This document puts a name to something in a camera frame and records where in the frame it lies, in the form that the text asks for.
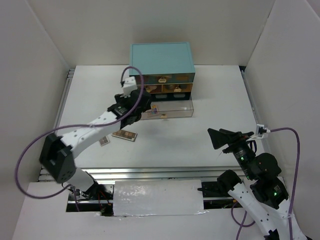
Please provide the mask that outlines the brown eyeshadow palette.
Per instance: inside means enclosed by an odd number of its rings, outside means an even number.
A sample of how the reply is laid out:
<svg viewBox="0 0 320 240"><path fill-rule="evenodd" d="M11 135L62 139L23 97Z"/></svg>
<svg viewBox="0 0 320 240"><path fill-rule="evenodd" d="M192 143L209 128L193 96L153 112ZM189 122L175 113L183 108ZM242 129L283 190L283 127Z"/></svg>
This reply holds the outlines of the brown eyeshadow palette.
<svg viewBox="0 0 320 240"><path fill-rule="evenodd" d="M122 140L130 141L130 142L135 142L137 138L137 133L121 129L116 132L113 132L111 136L122 139Z"/></svg>

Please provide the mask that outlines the teal drawer organizer box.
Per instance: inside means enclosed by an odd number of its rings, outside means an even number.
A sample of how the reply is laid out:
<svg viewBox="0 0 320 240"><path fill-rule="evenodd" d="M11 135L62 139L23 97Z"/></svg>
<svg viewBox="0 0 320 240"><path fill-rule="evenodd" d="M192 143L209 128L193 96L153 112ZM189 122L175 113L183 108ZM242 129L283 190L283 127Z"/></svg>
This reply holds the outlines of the teal drawer organizer box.
<svg viewBox="0 0 320 240"><path fill-rule="evenodd" d="M188 118L194 113L191 97L196 75L188 42L134 43L130 46L129 75L151 94L158 115L143 120Z"/></svg>

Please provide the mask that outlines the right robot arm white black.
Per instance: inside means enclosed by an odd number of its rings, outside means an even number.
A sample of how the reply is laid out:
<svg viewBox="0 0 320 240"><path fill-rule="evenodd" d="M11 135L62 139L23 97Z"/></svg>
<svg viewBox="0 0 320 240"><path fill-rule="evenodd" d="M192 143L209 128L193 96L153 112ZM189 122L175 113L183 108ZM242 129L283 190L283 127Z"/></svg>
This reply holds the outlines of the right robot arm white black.
<svg viewBox="0 0 320 240"><path fill-rule="evenodd" d="M271 130L257 125L255 132L242 133L226 129L207 130L213 148L222 147L224 154L233 154L245 177L253 181L249 187L233 170L226 170L217 178L218 192L233 197L257 224L266 240L307 240L293 213L294 194L288 193L279 178L282 172L278 161L270 153L257 155L253 150Z"/></svg>

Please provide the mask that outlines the colourful square eyeshadow palette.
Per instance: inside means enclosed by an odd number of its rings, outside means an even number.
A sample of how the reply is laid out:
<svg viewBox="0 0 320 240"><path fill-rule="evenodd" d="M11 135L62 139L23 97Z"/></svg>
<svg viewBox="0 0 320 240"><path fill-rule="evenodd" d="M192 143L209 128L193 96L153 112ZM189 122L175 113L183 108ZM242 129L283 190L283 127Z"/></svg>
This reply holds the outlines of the colourful square eyeshadow palette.
<svg viewBox="0 0 320 240"><path fill-rule="evenodd" d="M150 110L146 111L147 117L152 118L159 114L159 109L156 104L152 104Z"/></svg>

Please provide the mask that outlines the aluminium rail frame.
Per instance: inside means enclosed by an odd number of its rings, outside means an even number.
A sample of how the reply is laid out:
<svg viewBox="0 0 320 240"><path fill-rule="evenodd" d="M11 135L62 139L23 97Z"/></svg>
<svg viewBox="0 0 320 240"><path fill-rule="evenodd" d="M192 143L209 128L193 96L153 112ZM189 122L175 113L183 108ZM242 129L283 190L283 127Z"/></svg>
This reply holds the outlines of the aluminium rail frame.
<svg viewBox="0 0 320 240"><path fill-rule="evenodd" d="M125 65L78 65L61 107L59 126L46 137L58 136L89 123L123 94L121 81L129 77ZM232 153L215 150L208 129L255 132L256 121L241 69L236 65L197 65L191 93L191 117L140 119L122 130L137 133L135 142L107 135L85 149L75 165L98 184L115 180L217 178L227 170L247 179ZM41 181L54 178L43 167Z"/></svg>

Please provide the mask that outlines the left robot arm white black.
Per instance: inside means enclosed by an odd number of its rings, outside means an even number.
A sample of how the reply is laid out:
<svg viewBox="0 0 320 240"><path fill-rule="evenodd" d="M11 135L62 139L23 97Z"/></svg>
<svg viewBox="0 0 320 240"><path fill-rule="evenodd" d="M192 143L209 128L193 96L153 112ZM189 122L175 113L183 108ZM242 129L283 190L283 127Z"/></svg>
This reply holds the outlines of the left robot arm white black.
<svg viewBox="0 0 320 240"><path fill-rule="evenodd" d="M129 96L115 95L116 103L102 115L63 135L49 134L44 141L39 161L58 184L68 183L86 199L96 199L105 188L86 171L77 167L75 159L103 137L139 121L151 109L151 94L145 89L133 90Z"/></svg>

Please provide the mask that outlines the pink eyeshadow palette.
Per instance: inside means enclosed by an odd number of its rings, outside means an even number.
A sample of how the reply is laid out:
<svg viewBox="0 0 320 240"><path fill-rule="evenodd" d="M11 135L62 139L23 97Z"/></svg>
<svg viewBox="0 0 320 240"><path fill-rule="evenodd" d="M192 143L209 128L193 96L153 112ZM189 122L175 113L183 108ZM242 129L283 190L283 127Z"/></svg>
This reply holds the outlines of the pink eyeshadow palette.
<svg viewBox="0 0 320 240"><path fill-rule="evenodd" d="M107 145L109 143L110 143L110 140L108 139L107 136L104 136L99 140L99 144L100 144L101 147L103 147L103 146L105 146L105 145Z"/></svg>

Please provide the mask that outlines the white tape sheet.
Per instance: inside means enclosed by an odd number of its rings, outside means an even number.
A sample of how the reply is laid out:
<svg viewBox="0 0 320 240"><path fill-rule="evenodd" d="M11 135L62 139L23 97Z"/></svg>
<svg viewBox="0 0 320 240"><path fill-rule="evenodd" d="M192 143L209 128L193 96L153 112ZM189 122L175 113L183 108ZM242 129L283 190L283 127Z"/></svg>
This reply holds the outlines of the white tape sheet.
<svg viewBox="0 0 320 240"><path fill-rule="evenodd" d="M201 181L117 181L113 214L117 217L187 216L203 214Z"/></svg>

